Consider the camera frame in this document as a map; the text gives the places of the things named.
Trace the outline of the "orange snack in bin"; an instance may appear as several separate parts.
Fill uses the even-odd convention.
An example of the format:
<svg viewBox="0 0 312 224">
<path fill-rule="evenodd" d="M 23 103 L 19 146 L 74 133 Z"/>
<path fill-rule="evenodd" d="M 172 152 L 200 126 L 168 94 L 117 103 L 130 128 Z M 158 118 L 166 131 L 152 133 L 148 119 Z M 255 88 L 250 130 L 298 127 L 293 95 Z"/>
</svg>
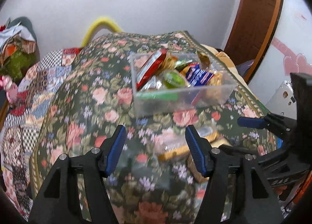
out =
<svg viewBox="0 0 312 224">
<path fill-rule="evenodd" d="M 199 61 L 200 61 L 202 68 L 208 69 L 211 65 L 209 56 L 206 55 L 205 53 L 201 53 L 199 51 L 196 51 L 196 54 L 199 58 Z"/>
</svg>

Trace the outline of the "brown wooden door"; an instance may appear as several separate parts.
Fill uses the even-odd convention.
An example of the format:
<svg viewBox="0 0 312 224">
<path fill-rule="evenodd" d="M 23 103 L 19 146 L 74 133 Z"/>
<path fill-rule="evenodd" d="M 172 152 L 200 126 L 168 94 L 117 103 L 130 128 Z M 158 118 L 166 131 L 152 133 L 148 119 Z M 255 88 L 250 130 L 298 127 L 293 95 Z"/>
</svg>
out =
<svg viewBox="0 0 312 224">
<path fill-rule="evenodd" d="M 259 68 L 277 28 L 283 0 L 240 0 L 224 51 L 236 66 L 250 60 L 243 75 L 249 83 Z"/>
</svg>

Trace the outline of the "beige fleece blanket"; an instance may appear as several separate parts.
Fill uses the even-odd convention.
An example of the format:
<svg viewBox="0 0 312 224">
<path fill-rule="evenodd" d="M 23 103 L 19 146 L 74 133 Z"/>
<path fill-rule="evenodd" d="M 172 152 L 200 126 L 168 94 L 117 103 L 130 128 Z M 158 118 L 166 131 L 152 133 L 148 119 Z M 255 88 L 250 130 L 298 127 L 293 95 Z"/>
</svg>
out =
<svg viewBox="0 0 312 224">
<path fill-rule="evenodd" d="M 230 59 L 230 57 L 223 51 L 219 51 L 214 47 L 202 44 L 202 46 L 207 49 L 208 51 L 212 52 L 212 54 L 215 57 L 215 60 L 219 60 L 222 62 L 232 73 L 237 73 L 237 69 L 233 61 Z"/>
</svg>

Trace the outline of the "yellow curved bed rail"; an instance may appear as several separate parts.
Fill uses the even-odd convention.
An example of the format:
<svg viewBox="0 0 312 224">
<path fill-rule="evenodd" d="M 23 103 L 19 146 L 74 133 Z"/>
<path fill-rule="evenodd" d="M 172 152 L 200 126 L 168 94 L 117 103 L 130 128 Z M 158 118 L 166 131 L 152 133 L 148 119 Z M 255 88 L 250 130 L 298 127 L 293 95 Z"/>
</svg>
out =
<svg viewBox="0 0 312 224">
<path fill-rule="evenodd" d="M 123 31 L 113 19 L 107 16 L 101 16 L 91 24 L 87 33 L 82 39 L 80 47 L 85 47 L 96 36 L 96 34 L 103 29 L 109 31 L 110 33 L 120 33 Z"/>
</svg>

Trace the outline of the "patchwork checkered quilt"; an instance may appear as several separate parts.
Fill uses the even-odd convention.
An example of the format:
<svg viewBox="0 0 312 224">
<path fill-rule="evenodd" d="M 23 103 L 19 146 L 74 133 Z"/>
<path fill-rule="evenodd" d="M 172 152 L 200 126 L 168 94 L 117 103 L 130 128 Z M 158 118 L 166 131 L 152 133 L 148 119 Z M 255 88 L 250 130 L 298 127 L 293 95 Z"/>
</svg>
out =
<svg viewBox="0 0 312 224">
<path fill-rule="evenodd" d="M 38 140 L 50 102 L 71 72 L 81 51 L 74 47 L 49 52 L 30 67 L 17 87 L 17 100 L 1 130 L 1 171 L 5 195 L 24 220 L 32 208 L 29 159 Z"/>
</svg>

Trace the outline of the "white cabinet with hearts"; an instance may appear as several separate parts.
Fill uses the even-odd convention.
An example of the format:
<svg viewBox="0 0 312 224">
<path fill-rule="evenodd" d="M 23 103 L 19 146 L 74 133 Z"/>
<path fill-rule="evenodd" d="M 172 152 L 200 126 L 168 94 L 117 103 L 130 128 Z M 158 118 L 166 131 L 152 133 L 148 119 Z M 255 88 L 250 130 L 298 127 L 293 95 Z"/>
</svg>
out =
<svg viewBox="0 0 312 224">
<path fill-rule="evenodd" d="M 295 119 L 291 73 L 311 73 L 311 11 L 304 0 L 284 0 L 273 39 L 249 83 L 272 113 Z"/>
</svg>

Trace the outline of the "pile of clothes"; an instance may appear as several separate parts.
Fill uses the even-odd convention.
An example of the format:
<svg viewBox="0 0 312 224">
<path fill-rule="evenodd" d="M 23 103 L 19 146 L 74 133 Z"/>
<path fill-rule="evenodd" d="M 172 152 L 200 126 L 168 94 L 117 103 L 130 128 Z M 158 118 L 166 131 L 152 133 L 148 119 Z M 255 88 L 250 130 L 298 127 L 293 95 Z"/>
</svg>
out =
<svg viewBox="0 0 312 224">
<path fill-rule="evenodd" d="M 27 17 L 8 19 L 1 26 L 1 75 L 18 83 L 37 62 L 37 38 Z"/>
</svg>

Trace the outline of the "red snack bag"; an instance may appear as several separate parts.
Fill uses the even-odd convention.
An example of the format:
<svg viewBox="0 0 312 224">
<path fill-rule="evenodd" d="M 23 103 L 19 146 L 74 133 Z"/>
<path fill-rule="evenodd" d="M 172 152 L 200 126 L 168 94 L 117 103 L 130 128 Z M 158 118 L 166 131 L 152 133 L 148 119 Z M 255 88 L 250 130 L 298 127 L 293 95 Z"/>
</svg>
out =
<svg viewBox="0 0 312 224">
<path fill-rule="evenodd" d="M 136 88 L 137 91 L 141 90 L 142 87 L 155 75 L 160 65 L 164 62 L 167 56 L 166 49 L 159 49 L 155 51 L 142 65 L 137 73 Z"/>
</svg>

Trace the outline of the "clear plastic storage bin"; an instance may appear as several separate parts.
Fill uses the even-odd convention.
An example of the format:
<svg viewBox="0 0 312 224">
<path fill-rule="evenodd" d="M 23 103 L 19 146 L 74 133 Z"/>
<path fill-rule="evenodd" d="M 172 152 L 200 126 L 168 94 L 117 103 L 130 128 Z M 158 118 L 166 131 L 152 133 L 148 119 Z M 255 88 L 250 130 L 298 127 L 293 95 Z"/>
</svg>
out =
<svg viewBox="0 0 312 224">
<path fill-rule="evenodd" d="M 221 105 L 237 86 L 209 51 L 160 49 L 129 57 L 137 118 Z"/>
</svg>

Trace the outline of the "blue snack packet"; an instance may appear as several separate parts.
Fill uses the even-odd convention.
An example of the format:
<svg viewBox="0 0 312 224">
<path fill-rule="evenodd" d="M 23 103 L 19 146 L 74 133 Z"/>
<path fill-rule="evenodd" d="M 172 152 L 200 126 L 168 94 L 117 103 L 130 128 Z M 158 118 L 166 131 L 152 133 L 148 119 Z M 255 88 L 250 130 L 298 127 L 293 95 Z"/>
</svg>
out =
<svg viewBox="0 0 312 224">
<path fill-rule="evenodd" d="M 201 69 L 199 65 L 189 66 L 185 73 L 188 87 L 203 87 L 214 77 L 214 73 Z"/>
</svg>

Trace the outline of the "yellow puffed snack bag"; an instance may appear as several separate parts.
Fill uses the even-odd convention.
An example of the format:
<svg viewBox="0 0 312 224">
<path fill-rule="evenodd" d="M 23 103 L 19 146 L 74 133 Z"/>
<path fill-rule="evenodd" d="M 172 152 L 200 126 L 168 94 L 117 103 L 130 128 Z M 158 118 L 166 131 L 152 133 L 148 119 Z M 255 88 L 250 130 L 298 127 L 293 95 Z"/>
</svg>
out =
<svg viewBox="0 0 312 224">
<path fill-rule="evenodd" d="M 212 78 L 208 81 L 208 85 L 220 86 L 224 83 L 224 73 L 223 71 L 216 71 Z"/>
</svg>

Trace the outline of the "green jelly cup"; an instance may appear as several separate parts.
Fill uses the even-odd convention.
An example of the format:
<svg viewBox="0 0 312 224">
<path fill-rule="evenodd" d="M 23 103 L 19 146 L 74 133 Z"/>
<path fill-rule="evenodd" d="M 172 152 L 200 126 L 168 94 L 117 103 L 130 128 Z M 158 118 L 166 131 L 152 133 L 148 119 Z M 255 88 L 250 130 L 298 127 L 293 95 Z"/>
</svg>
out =
<svg viewBox="0 0 312 224">
<path fill-rule="evenodd" d="M 188 81 L 183 75 L 174 70 L 165 70 L 162 74 L 163 84 L 169 89 L 185 88 Z"/>
</svg>

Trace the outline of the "green-label snack packet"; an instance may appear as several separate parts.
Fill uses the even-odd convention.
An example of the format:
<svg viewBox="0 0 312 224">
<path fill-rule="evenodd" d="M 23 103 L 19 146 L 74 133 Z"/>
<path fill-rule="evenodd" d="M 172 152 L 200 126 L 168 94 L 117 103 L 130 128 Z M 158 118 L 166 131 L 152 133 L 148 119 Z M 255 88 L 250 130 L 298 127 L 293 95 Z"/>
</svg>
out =
<svg viewBox="0 0 312 224">
<path fill-rule="evenodd" d="M 179 96 L 177 93 L 163 92 L 163 91 L 146 91 L 137 93 L 137 98 L 146 100 L 165 100 L 165 101 L 175 101 L 178 100 Z"/>
</svg>

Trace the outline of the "pink plush toy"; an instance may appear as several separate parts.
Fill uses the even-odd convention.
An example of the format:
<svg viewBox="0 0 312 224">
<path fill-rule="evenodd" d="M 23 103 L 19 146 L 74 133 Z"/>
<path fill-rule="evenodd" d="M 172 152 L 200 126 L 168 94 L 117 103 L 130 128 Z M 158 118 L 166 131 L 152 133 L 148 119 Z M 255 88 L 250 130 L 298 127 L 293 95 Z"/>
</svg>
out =
<svg viewBox="0 0 312 224">
<path fill-rule="evenodd" d="M 16 102 L 18 87 L 10 76 L 1 76 L 1 88 L 6 92 L 6 97 L 10 104 Z"/>
</svg>

